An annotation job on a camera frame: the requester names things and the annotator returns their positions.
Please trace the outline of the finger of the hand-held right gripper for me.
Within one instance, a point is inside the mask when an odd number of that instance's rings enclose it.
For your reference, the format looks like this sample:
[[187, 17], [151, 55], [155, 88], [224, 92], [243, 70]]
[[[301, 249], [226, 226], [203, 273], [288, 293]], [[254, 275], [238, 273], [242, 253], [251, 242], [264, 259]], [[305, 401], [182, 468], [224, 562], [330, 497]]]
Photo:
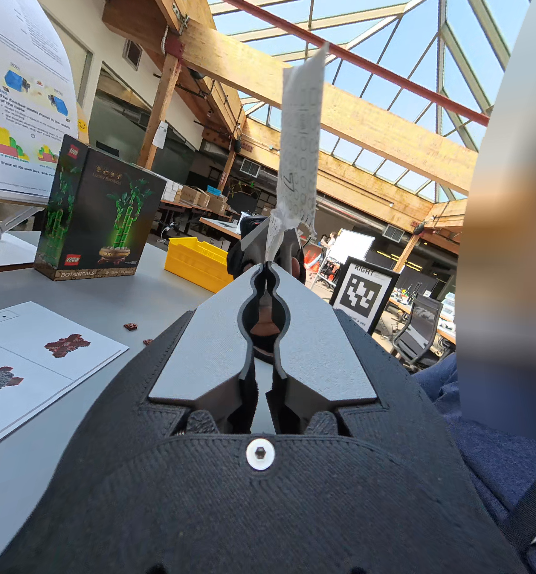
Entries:
[[264, 264], [270, 219], [243, 219], [241, 222], [241, 251], [243, 270]]
[[302, 248], [297, 230], [291, 228], [284, 232], [282, 242], [277, 251], [277, 265], [286, 270], [286, 272], [294, 272], [296, 263], [298, 264], [298, 271], [301, 271]]

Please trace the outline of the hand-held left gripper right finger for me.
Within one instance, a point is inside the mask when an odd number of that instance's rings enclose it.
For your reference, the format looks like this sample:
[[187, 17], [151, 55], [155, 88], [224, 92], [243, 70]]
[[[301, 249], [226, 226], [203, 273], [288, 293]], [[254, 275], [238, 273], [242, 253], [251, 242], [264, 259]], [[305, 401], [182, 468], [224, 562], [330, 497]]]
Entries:
[[267, 393], [276, 433], [303, 433], [317, 412], [378, 403], [335, 310], [291, 274], [267, 263], [274, 342]]

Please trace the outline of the background work table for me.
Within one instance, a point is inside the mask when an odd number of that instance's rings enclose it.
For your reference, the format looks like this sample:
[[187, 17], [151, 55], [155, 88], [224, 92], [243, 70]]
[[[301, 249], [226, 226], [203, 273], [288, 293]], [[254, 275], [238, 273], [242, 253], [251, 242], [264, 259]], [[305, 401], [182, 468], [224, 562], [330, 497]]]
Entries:
[[204, 217], [200, 217], [200, 223], [210, 228], [213, 228], [223, 233], [224, 235], [228, 235], [233, 239], [240, 240], [242, 237], [240, 234], [240, 226], [237, 225], [236, 223], [223, 222], [221, 220], [215, 220]]

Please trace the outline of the black bamboo toy brick box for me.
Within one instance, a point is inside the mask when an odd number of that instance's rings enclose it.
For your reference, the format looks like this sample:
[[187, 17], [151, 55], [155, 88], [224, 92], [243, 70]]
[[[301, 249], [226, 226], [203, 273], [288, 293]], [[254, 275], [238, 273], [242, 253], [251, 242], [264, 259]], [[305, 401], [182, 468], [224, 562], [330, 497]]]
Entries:
[[59, 154], [34, 269], [52, 281], [135, 275], [167, 179], [70, 135]]

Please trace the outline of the black office chair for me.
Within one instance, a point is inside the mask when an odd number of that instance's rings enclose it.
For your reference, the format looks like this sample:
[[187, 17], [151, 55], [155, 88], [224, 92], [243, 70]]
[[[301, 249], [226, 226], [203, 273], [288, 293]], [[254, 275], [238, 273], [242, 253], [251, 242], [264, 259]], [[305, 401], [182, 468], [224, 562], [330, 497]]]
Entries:
[[427, 369], [440, 360], [431, 347], [442, 307], [440, 301], [417, 295], [403, 329], [393, 338], [394, 352], [400, 355], [401, 362], [412, 373]]

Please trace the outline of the person's dark blue clothing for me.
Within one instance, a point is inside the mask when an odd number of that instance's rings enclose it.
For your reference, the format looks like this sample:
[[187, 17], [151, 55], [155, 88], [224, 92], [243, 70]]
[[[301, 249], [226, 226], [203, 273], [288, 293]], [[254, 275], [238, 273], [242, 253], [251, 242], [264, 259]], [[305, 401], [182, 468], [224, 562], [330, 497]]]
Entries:
[[455, 354], [414, 378], [446, 420], [488, 513], [536, 573], [536, 441], [463, 419]]

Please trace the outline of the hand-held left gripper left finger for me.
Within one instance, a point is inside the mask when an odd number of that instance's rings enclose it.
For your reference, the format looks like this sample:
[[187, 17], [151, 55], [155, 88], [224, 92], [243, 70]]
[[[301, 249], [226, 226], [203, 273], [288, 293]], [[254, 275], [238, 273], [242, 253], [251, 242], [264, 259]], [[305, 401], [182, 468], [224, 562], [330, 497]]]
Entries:
[[222, 433], [250, 433], [258, 402], [251, 330], [265, 291], [253, 265], [193, 313], [149, 392], [155, 404], [209, 412]]

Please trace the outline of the yellow plastic bin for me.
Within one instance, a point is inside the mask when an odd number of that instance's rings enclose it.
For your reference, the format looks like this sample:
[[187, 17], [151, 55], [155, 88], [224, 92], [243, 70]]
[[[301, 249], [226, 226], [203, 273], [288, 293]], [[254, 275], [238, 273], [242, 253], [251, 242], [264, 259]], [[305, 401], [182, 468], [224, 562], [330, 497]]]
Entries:
[[194, 237], [170, 238], [164, 269], [212, 293], [233, 281], [228, 253]]

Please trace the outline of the person's right hand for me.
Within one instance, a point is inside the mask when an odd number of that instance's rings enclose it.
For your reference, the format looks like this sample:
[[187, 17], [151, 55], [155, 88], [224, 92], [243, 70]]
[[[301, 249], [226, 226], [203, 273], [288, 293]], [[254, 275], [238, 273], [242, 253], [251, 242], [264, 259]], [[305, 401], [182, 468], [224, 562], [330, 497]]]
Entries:
[[[295, 256], [292, 256], [290, 265], [290, 274], [300, 280], [301, 273], [305, 271], [304, 266]], [[279, 333], [280, 329], [272, 320], [272, 296], [269, 292], [265, 292], [259, 301], [258, 320], [250, 329], [250, 335], [267, 337]]]

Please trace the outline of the white board on stand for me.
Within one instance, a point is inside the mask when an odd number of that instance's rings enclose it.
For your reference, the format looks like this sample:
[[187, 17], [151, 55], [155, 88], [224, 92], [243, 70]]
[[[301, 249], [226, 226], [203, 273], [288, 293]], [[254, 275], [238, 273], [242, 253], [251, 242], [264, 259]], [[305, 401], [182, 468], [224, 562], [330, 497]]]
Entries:
[[375, 237], [363, 233], [357, 233], [347, 229], [341, 229], [334, 244], [328, 248], [328, 261], [344, 264], [349, 257], [364, 261]]

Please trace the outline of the large printed instruction sheet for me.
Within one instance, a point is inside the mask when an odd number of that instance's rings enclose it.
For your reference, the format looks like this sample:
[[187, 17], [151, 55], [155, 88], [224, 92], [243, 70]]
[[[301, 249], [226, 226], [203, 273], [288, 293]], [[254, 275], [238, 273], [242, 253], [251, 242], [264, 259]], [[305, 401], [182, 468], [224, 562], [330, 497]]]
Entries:
[[38, 1], [0, 1], [0, 201], [45, 205], [77, 138], [68, 55]]

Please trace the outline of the white instruction booklet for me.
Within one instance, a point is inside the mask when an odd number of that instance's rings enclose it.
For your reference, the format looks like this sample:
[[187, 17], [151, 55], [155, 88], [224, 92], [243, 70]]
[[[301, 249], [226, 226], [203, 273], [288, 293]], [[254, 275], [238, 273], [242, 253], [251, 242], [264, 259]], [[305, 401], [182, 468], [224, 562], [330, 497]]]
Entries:
[[34, 302], [1, 309], [0, 441], [127, 351]]

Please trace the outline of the white stand base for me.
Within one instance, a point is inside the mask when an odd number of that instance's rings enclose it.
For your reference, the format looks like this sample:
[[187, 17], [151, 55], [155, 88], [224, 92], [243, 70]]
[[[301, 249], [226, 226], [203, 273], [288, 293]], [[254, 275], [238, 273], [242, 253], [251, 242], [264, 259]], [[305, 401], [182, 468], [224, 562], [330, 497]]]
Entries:
[[13, 232], [0, 238], [0, 271], [31, 268], [36, 256], [36, 246], [21, 239]]

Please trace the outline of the torn white printed bag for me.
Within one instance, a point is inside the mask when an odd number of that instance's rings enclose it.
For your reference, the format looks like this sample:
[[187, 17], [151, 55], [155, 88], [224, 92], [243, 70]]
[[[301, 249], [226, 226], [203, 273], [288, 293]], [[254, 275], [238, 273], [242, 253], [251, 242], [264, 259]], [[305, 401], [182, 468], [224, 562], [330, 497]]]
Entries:
[[300, 66], [283, 70], [277, 206], [267, 231], [265, 262], [275, 261], [285, 233], [315, 233], [321, 112], [329, 43]]

